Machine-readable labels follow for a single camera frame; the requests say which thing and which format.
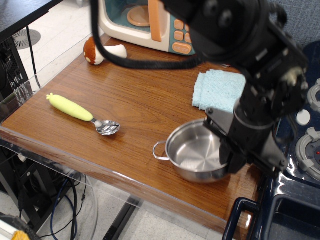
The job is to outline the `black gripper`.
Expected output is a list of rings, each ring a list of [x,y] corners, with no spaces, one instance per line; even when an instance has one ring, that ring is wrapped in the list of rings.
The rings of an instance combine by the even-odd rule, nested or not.
[[[288,160],[273,138],[272,121],[250,120],[239,100],[233,113],[210,107],[205,114],[203,125],[220,138],[219,162],[228,164],[228,173],[236,174],[246,164],[256,165],[271,177],[287,169]]]

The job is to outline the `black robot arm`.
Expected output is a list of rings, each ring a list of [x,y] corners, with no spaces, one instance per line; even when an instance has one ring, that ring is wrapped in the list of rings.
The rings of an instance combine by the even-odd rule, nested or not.
[[[285,11],[266,0],[166,0],[164,6],[189,26],[198,57],[231,65],[245,77],[232,114],[205,112],[204,126],[220,138],[220,162],[230,174],[254,164],[277,177],[288,160],[274,127],[303,109],[308,91],[308,61],[283,30]]]

